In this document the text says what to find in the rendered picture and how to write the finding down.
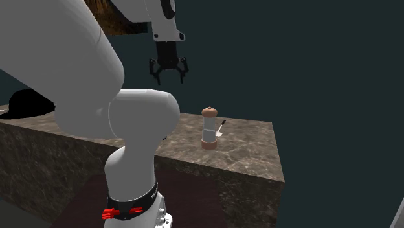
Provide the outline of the brown and clear pepper mill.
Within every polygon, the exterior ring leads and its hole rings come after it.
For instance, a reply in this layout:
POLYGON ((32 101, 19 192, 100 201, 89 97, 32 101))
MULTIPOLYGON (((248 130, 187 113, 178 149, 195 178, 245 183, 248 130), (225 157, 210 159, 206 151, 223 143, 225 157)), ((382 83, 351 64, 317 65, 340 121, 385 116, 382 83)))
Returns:
POLYGON ((218 114, 217 110, 207 107, 201 112, 203 116, 203 131, 201 138, 201 147, 205 150, 214 150, 217 147, 215 118, 218 114))

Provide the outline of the brown textured block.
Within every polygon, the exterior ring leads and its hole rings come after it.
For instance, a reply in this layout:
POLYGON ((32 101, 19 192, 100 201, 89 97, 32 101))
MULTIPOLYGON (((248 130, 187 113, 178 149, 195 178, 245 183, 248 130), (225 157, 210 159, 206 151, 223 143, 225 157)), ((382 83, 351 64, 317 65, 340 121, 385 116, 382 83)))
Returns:
POLYGON ((144 34, 148 32, 146 22, 130 22, 111 0, 84 0, 84 2, 107 35, 144 34))

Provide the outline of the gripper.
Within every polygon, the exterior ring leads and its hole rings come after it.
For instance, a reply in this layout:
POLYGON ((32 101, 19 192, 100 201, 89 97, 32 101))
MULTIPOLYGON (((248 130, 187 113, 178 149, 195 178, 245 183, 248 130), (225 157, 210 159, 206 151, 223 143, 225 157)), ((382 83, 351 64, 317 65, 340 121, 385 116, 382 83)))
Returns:
POLYGON ((156 79, 157 84, 161 84, 160 73, 162 70, 176 69, 179 72, 180 82, 183 83, 186 73, 189 72, 186 57, 178 58, 177 43, 175 41, 158 41, 156 42, 157 60, 149 60, 149 73, 156 79))

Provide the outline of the black rounded object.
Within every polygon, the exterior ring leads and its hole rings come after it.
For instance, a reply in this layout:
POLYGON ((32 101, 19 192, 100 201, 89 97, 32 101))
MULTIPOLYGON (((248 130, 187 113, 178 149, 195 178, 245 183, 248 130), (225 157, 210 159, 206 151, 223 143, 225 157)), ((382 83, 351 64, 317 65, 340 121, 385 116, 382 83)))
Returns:
POLYGON ((8 111, 0 119, 24 119, 46 115, 55 110, 54 102, 33 89, 16 91, 9 99, 8 111))

